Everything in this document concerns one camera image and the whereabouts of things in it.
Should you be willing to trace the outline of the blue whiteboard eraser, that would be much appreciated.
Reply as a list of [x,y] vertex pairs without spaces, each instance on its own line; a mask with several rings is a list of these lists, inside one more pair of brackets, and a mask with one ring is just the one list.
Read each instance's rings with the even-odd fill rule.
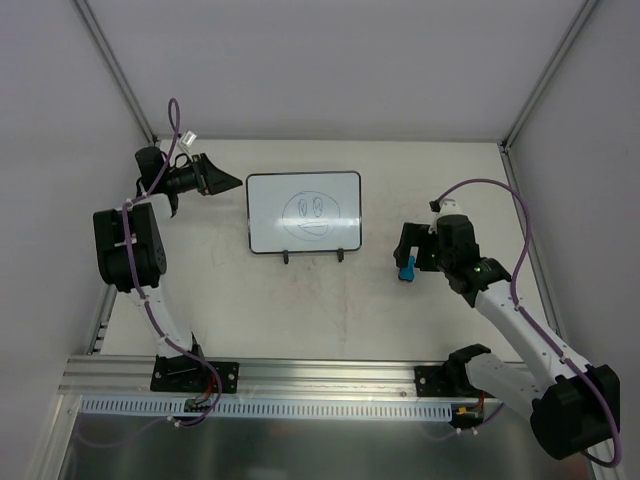
[[414,265],[415,265],[415,257],[413,255],[410,255],[408,258],[407,265],[399,269],[398,279],[402,282],[408,282],[408,283],[413,282],[415,278]]

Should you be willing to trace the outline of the small black-framed whiteboard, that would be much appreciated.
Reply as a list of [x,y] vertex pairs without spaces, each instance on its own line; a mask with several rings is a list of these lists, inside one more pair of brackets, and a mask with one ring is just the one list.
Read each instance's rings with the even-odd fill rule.
[[255,173],[246,178],[249,249],[256,255],[357,251],[359,172]]

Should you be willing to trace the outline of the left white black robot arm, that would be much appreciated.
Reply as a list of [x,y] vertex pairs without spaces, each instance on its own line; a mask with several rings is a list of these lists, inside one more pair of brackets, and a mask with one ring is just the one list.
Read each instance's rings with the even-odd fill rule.
[[147,321],[157,345],[150,389],[162,393],[234,394],[239,364],[209,362],[187,321],[171,306],[162,278],[168,261],[159,222],[177,213],[178,196],[226,193],[243,185],[216,167],[205,154],[186,158],[182,166],[166,162],[160,148],[135,154],[141,200],[93,214],[95,247],[103,281],[133,301]]

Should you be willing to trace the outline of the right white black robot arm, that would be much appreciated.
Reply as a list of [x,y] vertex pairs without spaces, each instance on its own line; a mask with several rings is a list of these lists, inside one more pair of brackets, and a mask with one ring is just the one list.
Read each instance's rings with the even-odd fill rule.
[[481,390],[500,400],[528,420],[540,446],[555,459],[586,454],[610,440],[614,453],[605,465],[620,463],[619,377],[607,365],[593,366],[525,309],[515,276],[481,255],[466,215],[441,212],[432,224],[405,223],[393,257],[400,272],[442,273],[528,368],[519,372],[488,348],[474,345],[449,358],[447,381],[455,393]]

